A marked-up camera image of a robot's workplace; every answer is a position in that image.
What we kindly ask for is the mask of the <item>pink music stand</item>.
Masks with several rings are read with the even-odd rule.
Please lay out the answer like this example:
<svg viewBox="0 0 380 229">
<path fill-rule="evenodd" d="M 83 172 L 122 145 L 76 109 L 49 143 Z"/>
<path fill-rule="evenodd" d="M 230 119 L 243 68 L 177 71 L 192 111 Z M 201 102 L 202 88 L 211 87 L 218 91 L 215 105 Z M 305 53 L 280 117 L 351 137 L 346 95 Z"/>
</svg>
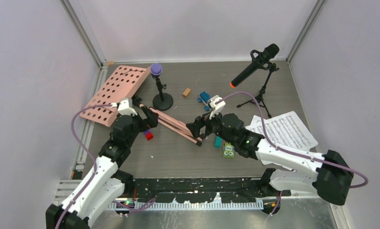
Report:
<svg viewBox="0 0 380 229">
<path fill-rule="evenodd" d="M 133 98 L 145 79 L 152 72 L 152 68 L 141 68 L 120 65 L 111 76 L 100 86 L 93 98 L 86 105 L 86 110 L 79 112 L 79 116 L 90 121 L 110 127 L 117 119 L 117 108 L 109 104 L 119 102 L 124 98 Z M 159 115 L 159 123 L 173 130 L 198 146 L 202 145 L 202 138 L 193 138 L 185 124 L 164 114 L 153 107 L 150 108 Z"/>
</svg>

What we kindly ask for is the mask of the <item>purple microphone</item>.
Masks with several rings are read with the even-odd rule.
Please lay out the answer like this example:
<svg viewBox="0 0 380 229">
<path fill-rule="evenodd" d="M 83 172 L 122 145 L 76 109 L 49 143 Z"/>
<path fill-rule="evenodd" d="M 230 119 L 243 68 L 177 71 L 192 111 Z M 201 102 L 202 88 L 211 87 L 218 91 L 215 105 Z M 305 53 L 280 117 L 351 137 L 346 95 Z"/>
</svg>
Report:
<svg viewBox="0 0 380 229">
<path fill-rule="evenodd" d="M 154 79 L 157 79 L 162 74 L 163 68 L 162 68 L 161 64 L 153 63 L 150 66 L 150 71 L 151 71 L 152 77 Z"/>
</svg>

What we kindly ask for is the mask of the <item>sheet music page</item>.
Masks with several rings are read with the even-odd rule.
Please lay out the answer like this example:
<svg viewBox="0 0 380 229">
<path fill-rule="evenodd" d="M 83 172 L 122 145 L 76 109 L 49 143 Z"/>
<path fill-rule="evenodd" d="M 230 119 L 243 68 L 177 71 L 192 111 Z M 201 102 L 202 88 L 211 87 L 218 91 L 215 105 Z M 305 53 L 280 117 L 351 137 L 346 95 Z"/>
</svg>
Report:
<svg viewBox="0 0 380 229">
<path fill-rule="evenodd" d="M 266 119 L 261 118 L 260 116 L 254 115 L 250 123 L 251 127 L 261 126 L 263 122 L 266 122 Z"/>
<path fill-rule="evenodd" d="M 264 124 L 268 138 L 276 144 L 307 151 L 318 145 L 294 111 L 266 119 Z"/>
</svg>

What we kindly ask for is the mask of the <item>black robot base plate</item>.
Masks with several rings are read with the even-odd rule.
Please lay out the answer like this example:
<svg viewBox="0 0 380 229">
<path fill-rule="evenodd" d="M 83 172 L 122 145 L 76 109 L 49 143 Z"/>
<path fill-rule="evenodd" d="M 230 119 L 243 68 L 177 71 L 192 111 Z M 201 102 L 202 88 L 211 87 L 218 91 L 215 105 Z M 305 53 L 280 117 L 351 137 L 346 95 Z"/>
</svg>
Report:
<svg viewBox="0 0 380 229">
<path fill-rule="evenodd" d="M 223 203 L 251 203 L 253 198 L 278 197 L 279 192 L 263 186 L 259 178 L 136 178 L 120 198 L 157 203 L 211 203 L 220 196 Z"/>
</svg>

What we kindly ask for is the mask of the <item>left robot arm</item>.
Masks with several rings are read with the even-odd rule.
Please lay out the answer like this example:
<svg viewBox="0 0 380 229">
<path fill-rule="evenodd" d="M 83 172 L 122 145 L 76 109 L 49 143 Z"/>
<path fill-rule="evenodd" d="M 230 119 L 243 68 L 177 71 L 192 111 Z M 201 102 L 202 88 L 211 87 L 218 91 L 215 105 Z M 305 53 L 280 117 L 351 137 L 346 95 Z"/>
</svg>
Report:
<svg viewBox="0 0 380 229">
<path fill-rule="evenodd" d="M 58 206 L 51 204 L 45 213 L 48 229 L 89 229 L 117 197 L 129 197 L 134 191 L 133 176 L 119 170 L 131 153 L 141 132 L 158 126 L 158 114 L 143 106 L 142 119 L 129 101 L 111 103 L 119 118 L 97 157 L 87 154 L 93 166 L 77 188 Z"/>
</svg>

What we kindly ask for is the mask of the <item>orange black microphone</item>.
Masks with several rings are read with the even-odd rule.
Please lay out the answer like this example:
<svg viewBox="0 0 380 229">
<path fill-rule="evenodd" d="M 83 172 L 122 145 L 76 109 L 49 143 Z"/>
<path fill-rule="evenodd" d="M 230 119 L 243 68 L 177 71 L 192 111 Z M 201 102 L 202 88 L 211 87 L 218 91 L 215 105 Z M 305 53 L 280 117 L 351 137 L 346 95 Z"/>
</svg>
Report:
<svg viewBox="0 0 380 229">
<path fill-rule="evenodd" d="M 258 69 L 269 70 L 270 72 L 278 71 L 279 68 L 270 60 L 279 53 L 279 50 L 279 47 L 274 43 L 267 46 L 262 52 L 252 50 L 250 52 L 251 63 L 230 82 L 230 86 L 236 88 Z"/>
</svg>

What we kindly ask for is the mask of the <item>black round base mic stand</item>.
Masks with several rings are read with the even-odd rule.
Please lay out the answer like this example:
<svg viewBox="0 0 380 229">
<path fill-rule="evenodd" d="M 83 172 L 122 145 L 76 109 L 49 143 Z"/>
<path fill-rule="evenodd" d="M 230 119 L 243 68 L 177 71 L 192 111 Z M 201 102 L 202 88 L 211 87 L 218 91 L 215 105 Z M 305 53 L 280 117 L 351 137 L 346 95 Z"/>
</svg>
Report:
<svg viewBox="0 0 380 229">
<path fill-rule="evenodd" d="M 163 92 L 163 89 L 166 88 L 166 84 L 162 84 L 159 78 L 156 78 L 155 82 L 159 94 L 153 98 L 153 107 L 159 111 L 169 110 L 174 103 L 173 97 Z"/>
</svg>

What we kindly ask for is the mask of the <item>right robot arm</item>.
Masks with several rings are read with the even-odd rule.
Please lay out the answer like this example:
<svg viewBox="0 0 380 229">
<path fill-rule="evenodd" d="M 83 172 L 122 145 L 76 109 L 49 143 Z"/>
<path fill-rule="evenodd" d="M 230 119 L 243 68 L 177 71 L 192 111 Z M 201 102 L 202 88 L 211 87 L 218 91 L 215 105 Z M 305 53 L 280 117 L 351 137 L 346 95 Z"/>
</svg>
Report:
<svg viewBox="0 0 380 229">
<path fill-rule="evenodd" d="M 186 127 L 194 138 L 200 136 L 204 127 L 206 136 L 215 134 L 222 138 L 242 157 L 289 168 L 289 171 L 268 168 L 264 172 L 260 191 L 266 196 L 295 190 L 317 194 L 334 205 L 343 206 L 346 202 L 354 175 L 336 151 L 322 154 L 273 146 L 263 135 L 247 130 L 235 114 L 218 114 L 213 118 L 198 116 Z"/>
</svg>

